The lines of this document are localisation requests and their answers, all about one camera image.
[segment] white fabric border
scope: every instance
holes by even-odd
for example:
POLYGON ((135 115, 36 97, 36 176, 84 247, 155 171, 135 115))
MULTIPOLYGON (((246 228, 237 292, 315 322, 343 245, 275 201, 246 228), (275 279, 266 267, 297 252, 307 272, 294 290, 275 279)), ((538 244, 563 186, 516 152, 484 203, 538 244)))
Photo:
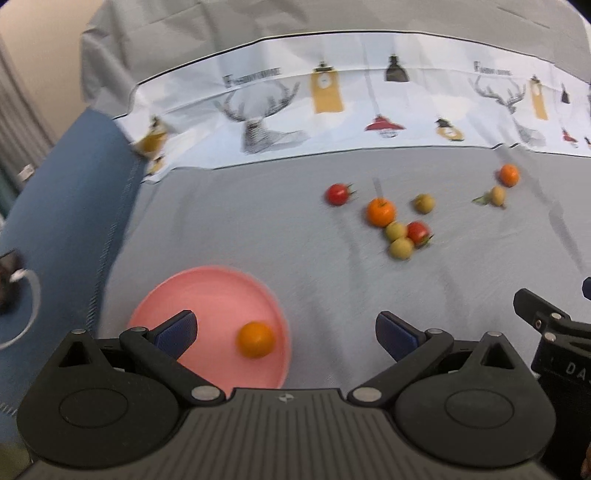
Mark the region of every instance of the white fabric border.
MULTIPOLYGON (((334 96, 332 86, 327 91, 334 96)), ((533 151, 589 157, 588 95, 587 83, 547 61, 473 41, 422 33, 319 33, 264 39, 148 79, 136 88, 129 114, 117 122, 130 141, 142 138, 152 115, 168 126, 164 168, 149 181, 179 167, 223 168, 366 148, 522 143, 533 151), (399 57, 409 82, 385 81, 392 54, 399 57), (317 76, 312 72, 323 60, 337 71, 341 112, 314 111, 318 90, 313 88, 317 76), (533 75, 543 85, 548 120, 535 114, 533 75), (225 76, 251 81, 228 85, 225 76), (525 86, 525 98, 511 114, 495 99, 475 92, 479 76, 482 88, 490 87, 504 100, 517 86, 525 86), (281 85, 292 92, 296 84, 293 101, 264 119, 265 131, 290 132, 284 139, 294 141, 285 146, 281 140, 257 153, 244 151, 246 122, 229 119, 220 105, 232 93, 230 108, 237 112, 243 105, 243 117, 257 121, 265 115, 269 98, 279 101, 281 85), (561 101, 563 86, 570 103, 561 101), (404 129, 392 131, 392 138, 367 131, 378 114, 404 129), (464 140, 450 141, 438 134, 439 118, 458 128, 464 140), (520 126, 535 131, 538 141, 527 144, 520 126), (578 142, 566 141, 563 131, 578 142)))

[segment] red lamp print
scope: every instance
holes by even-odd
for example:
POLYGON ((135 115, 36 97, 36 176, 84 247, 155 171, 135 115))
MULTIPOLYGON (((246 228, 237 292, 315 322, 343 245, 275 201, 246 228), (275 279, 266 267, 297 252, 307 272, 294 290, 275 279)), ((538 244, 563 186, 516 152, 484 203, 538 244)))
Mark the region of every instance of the red lamp print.
POLYGON ((392 123, 383 115, 377 115, 372 124, 365 127, 365 131, 376 131, 382 138, 394 138, 399 130, 406 130, 402 125, 392 123))
POLYGON ((577 145, 579 143, 579 141, 576 138, 571 137, 570 134, 564 128, 562 129, 562 139, 565 142, 570 143, 574 148, 578 148, 579 147, 577 145))

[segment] pink plate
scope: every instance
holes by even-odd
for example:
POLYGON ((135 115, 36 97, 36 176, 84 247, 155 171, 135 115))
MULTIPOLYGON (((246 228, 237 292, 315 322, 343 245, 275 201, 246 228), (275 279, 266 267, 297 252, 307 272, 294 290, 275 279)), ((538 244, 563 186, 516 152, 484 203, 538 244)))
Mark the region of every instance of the pink plate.
POLYGON ((185 270, 153 289, 135 309, 128 327, 150 329, 181 310, 197 317, 197 340, 178 361, 220 387, 281 388, 291 359, 287 322, 273 294, 257 279, 217 265, 185 270), (275 332, 275 349, 249 359, 236 347, 248 322, 265 322, 275 332))

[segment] red cherry tomato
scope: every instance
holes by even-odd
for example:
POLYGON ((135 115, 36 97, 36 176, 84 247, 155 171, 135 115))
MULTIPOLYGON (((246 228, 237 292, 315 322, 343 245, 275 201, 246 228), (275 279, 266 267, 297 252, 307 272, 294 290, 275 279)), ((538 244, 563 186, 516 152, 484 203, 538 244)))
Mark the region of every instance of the red cherry tomato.
POLYGON ((344 183, 335 183, 331 185, 324 195, 326 201, 331 205, 344 205, 349 200, 351 192, 349 186, 344 183))
POLYGON ((427 245, 433 234, 429 227, 423 222, 410 222, 407 225, 409 237, 416 247, 423 247, 427 245))

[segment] curtain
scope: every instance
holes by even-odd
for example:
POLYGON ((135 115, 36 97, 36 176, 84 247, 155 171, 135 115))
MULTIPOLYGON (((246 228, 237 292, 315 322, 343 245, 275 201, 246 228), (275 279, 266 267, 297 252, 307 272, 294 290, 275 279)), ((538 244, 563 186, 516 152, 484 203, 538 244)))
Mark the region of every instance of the curtain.
POLYGON ((38 167, 53 145, 53 134, 27 98, 0 38, 0 189, 4 182, 22 189, 19 173, 38 167))

